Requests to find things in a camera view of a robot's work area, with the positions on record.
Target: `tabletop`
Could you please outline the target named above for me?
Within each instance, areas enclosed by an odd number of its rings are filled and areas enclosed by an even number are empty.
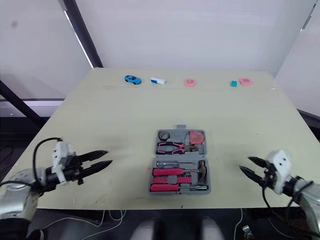
[[[142,79],[140,85],[124,76]],[[167,81],[150,82],[151,77]],[[195,87],[184,80],[196,80]],[[252,85],[231,87],[250,78]],[[211,180],[208,195],[153,196],[148,193],[157,130],[202,129],[206,134]],[[94,68],[68,95],[21,155],[8,176],[32,166],[36,144],[61,137],[78,155],[107,150],[97,161],[113,160],[84,184],[69,182],[45,193],[39,208],[49,209],[205,209],[265,207],[261,187],[239,169],[262,169],[247,157],[264,158],[276,149],[291,157],[292,175],[320,182],[320,144],[295,107],[266,71],[185,71]],[[37,167],[52,166],[55,142],[43,144]],[[273,207],[289,198],[266,191]]]

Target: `black cable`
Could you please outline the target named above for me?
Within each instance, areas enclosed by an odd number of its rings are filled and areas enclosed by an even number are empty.
[[[10,165],[10,166],[7,166],[5,169],[2,169],[2,170],[0,171],[0,175],[3,174],[3,173],[5,173],[5,172],[9,172],[14,165],[15,165],[15,164],[12,164],[12,165]]]
[[[33,184],[27,183],[27,182],[24,182],[24,181],[3,181],[3,182],[0,183],[0,188],[1,188],[3,185],[6,185],[6,184],[23,184],[23,185],[26,185],[26,186],[31,187],[31,188],[34,187]]]
[[[271,219],[270,219],[269,217],[268,217],[268,221],[269,221],[270,225],[273,227],[273,229],[276,230],[276,231],[277,231],[279,234],[281,234],[282,236],[287,237],[287,238],[289,238],[289,239],[300,239],[300,238],[298,238],[298,237],[288,236],[288,235],[284,234],[283,232],[279,231],[279,230],[276,228],[276,226],[271,222]]]
[[[291,204],[296,200],[296,198],[299,196],[299,194],[306,189],[307,187],[309,187],[310,185],[314,184],[314,181],[310,181],[307,184],[305,184],[303,187],[301,187],[297,192],[295,192],[292,195],[291,200],[289,201],[288,205],[285,208],[285,220],[288,223],[288,225],[290,226],[290,220],[289,220],[289,212],[290,212],[290,206]]]
[[[9,154],[8,154],[5,158],[3,158],[3,159],[0,161],[0,164],[2,164],[2,163],[3,163],[7,158],[9,158],[9,157],[12,155],[12,153],[14,152],[14,147],[13,147],[12,145],[4,146],[3,148],[0,149],[0,152],[3,151],[3,150],[6,149],[6,148],[11,148],[11,151],[9,152]]]
[[[291,204],[297,200],[297,198],[300,196],[301,192],[306,189],[307,187],[311,186],[312,184],[314,184],[314,181],[310,181],[308,183],[306,183],[305,185],[303,185],[297,192],[295,192],[293,195],[292,195],[292,198],[291,200],[289,201],[288,205],[286,206],[285,208],[285,220],[288,224],[289,227],[299,231],[299,232],[302,232],[304,234],[308,234],[308,235],[312,235],[314,237],[317,237],[317,238],[320,238],[320,234],[316,233],[316,232],[313,232],[313,231],[305,231],[305,230],[302,230],[298,227],[295,227],[295,226],[292,226],[291,225],[291,221],[289,219],[289,214],[290,214],[290,206]]]
[[[34,177],[34,180],[35,180],[35,183],[37,185],[37,187],[41,190],[43,187],[39,181],[39,178],[38,178],[38,175],[37,175],[37,170],[36,170],[36,154],[37,154],[37,151],[38,151],[38,148],[45,142],[48,142],[48,141],[51,141],[51,140],[57,140],[58,142],[61,141],[61,138],[60,137],[50,137],[50,138],[47,138],[47,139],[44,139],[42,140],[41,142],[39,142],[35,148],[34,148],[34,151],[33,151],[33,158],[32,158],[32,171],[33,171],[33,177]]]
[[[275,211],[273,211],[273,209],[271,208],[270,204],[269,204],[268,201],[267,201],[266,194],[265,194],[265,190],[266,190],[268,181],[269,181],[269,180],[266,179],[266,180],[265,180],[266,184],[262,187],[262,198],[263,198],[266,206],[268,207],[268,209],[270,209],[271,212],[272,212],[275,216],[277,216],[281,221],[284,221]],[[287,223],[288,223],[288,219],[289,219],[289,217],[287,218],[287,209],[290,208],[291,204],[292,204],[293,201],[296,199],[296,197],[298,197],[299,194],[300,194],[305,188],[309,187],[309,186],[312,185],[313,183],[314,183],[313,181],[307,183],[306,185],[304,185],[303,187],[301,187],[301,188],[299,189],[299,191],[297,191],[297,192],[295,192],[295,193],[293,194],[292,199],[290,200],[288,206],[286,207],[286,216],[285,216],[285,217],[286,217],[286,219],[287,219],[287,221],[286,221]],[[307,235],[311,235],[311,236],[320,238],[320,234],[318,234],[318,233],[316,233],[316,232],[313,232],[313,231],[305,231],[305,230],[302,230],[302,229],[300,229],[300,228],[297,228],[297,227],[294,227],[294,226],[291,226],[291,225],[289,225],[289,227],[293,227],[295,230],[298,230],[298,231],[300,231],[300,232],[302,232],[302,233],[304,233],[304,234],[307,234]]]

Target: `white wall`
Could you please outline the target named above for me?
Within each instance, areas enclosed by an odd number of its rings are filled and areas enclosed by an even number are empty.
[[[0,1],[0,79],[20,98],[65,98],[89,69],[57,0]]]
[[[315,0],[77,0],[105,67],[278,72]]]
[[[320,4],[297,37],[276,80],[296,108],[320,116]]]

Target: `pliers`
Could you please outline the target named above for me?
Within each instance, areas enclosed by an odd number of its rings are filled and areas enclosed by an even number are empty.
[[[273,164],[271,164],[269,161],[264,160],[262,158],[256,157],[256,156],[249,156],[248,157],[249,160],[251,160],[254,164],[258,165],[261,168],[266,168],[265,173],[270,173],[270,174],[274,174],[275,172],[275,168],[274,166],[272,167]],[[241,171],[251,180],[253,180],[254,182],[256,182],[257,184],[259,184],[261,187],[266,186],[266,187],[271,187],[271,185],[269,186],[269,182],[266,181],[265,178],[260,177],[259,175],[257,175],[253,170],[251,170],[248,167],[245,166],[239,166]]]
[[[195,145],[184,145],[182,142],[174,142],[174,141],[165,141],[165,142],[158,142],[158,147],[162,146],[174,146],[178,149],[172,151],[156,151],[158,155],[165,155],[165,154],[184,154],[185,152],[196,152],[198,151],[198,147]]]

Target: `white cable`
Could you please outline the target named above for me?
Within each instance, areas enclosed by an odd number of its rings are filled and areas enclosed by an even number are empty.
[[[124,210],[124,214],[123,214],[123,217],[122,217],[122,218],[125,217],[126,213],[127,213],[127,210]],[[109,216],[110,216],[110,218],[111,218],[113,221],[120,221],[120,220],[121,220],[121,217],[120,217],[120,218],[113,218],[113,217],[111,216],[111,210],[109,210]]]
[[[244,216],[244,213],[242,212],[242,208],[240,208],[241,210],[241,219],[240,221],[238,221],[238,223],[235,225],[234,227],[234,234],[233,234],[233,240],[236,240],[236,232],[237,232],[237,227],[239,226],[239,224],[242,222],[242,218]]]
[[[120,212],[121,212],[121,219],[120,219],[120,222],[119,222],[116,226],[111,227],[111,228],[106,229],[106,230],[103,230],[103,231],[96,232],[96,233],[94,233],[94,234],[91,234],[91,235],[89,235],[89,236],[86,236],[85,238],[82,238],[81,240],[86,240],[86,239],[91,238],[91,237],[93,237],[93,236],[95,236],[95,235],[108,232],[108,231],[110,231],[110,230],[112,230],[112,229],[115,229],[115,228],[117,228],[118,226],[120,226],[120,224],[122,223],[122,220],[123,220],[123,218],[124,218],[124,215],[123,215],[123,213],[122,213],[122,210],[120,210]]]
[[[274,230],[276,230],[279,234],[281,234],[282,236],[285,236],[287,238],[290,238],[290,239],[296,239],[296,237],[293,237],[293,236],[288,236],[288,235],[285,235],[284,233],[280,232],[276,227],[275,225],[272,224],[270,218],[268,218],[268,221],[269,223],[271,224],[271,226],[274,228]]]
[[[53,224],[55,224],[55,223],[58,223],[58,222],[60,222],[60,221],[62,221],[62,220],[67,220],[67,219],[76,220],[76,221],[79,221],[79,222],[84,222],[84,223],[90,224],[90,225],[95,226],[96,228],[98,228],[98,227],[101,227],[101,225],[102,225],[102,223],[103,223],[103,221],[104,221],[104,218],[105,218],[105,212],[106,212],[106,211],[105,211],[105,210],[103,210],[103,213],[102,213],[102,219],[101,219],[101,222],[100,222],[100,224],[99,224],[99,225],[96,225],[96,224],[94,224],[94,223],[92,223],[92,222],[90,222],[90,221],[83,220],[83,219],[80,219],[80,218],[64,217],[64,218],[58,219],[58,220],[56,220],[56,221],[54,221],[54,222],[50,223],[49,225],[47,225],[47,226],[45,226],[44,228],[42,228],[42,230],[44,230],[44,229],[46,229],[46,228],[50,227],[51,225],[53,225]]]

